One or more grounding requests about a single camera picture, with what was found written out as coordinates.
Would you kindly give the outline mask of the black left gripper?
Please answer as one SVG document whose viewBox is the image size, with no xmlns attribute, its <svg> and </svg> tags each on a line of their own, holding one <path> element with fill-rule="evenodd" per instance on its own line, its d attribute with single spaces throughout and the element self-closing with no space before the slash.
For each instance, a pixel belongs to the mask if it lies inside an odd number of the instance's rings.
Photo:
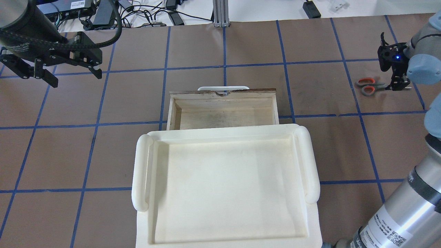
<svg viewBox="0 0 441 248">
<path fill-rule="evenodd" d="M 64 63 L 82 66 L 98 80 L 102 79 L 103 53 L 84 32 L 78 32 L 70 39 L 59 33 L 50 40 L 12 33 L 2 34 L 1 38 L 2 63 L 10 69 L 33 69 L 34 78 L 53 88 L 58 87 L 58 79 L 45 66 Z"/>
</svg>

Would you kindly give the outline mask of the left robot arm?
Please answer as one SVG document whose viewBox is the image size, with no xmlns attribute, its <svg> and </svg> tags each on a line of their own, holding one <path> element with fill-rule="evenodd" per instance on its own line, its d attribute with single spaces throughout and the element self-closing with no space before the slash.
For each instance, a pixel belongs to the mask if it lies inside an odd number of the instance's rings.
<svg viewBox="0 0 441 248">
<path fill-rule="evenodd" d="M 35 0 L 13 0 L 12 5 L 1 12 L 1 30 L 60 44 L 93 44 L 84 32 L 77 32 L 71 39 L 62 36 L 37 7 Z M 63 63 L 82 66 L 96 78 L 102 78 L 102 51 L 99 48 L 62 50 L 42 47 L 32 41 L 18 41 L 2 34 L 1 63 L 22 79 L 44 80 L 53 88 L 58 86 L 58 79 L 46 69 L 48 66 Z"/>
</svg>

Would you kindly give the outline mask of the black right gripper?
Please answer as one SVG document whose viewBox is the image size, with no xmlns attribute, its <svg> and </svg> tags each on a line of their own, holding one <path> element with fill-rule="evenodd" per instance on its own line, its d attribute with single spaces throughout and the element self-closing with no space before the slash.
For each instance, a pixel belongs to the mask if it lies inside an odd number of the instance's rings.
<svg viewBox="0 0 441 248">
<path fill-rule="evenodd" d="M 407 70 L 410 59 L 406 57 L 404 51 L 408 48 L 405 42 L 388 44 L 384 38 L 384 32 L 380 35 L 381 45 L 378 48 L 378 59 L 380 69 L 387 72 L 392 69 L 391 91 L 402 91 L 408 89 L 410 81 L 407 77 Z"/>
</svg>

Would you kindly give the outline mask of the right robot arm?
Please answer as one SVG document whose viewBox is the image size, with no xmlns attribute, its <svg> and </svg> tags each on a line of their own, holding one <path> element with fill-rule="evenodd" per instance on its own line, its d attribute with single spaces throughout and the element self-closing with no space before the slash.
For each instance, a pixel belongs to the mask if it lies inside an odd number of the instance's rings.
<svg viewBox="0 0 441 248">
<path fill-rule="evenodd" d="M 361 114 L 377 178 L 325 182 L 327 232 L 356 227 L 334 248 L 428 248 L 440 242 L 440 96 L 425 112 Z"/>
</svg>

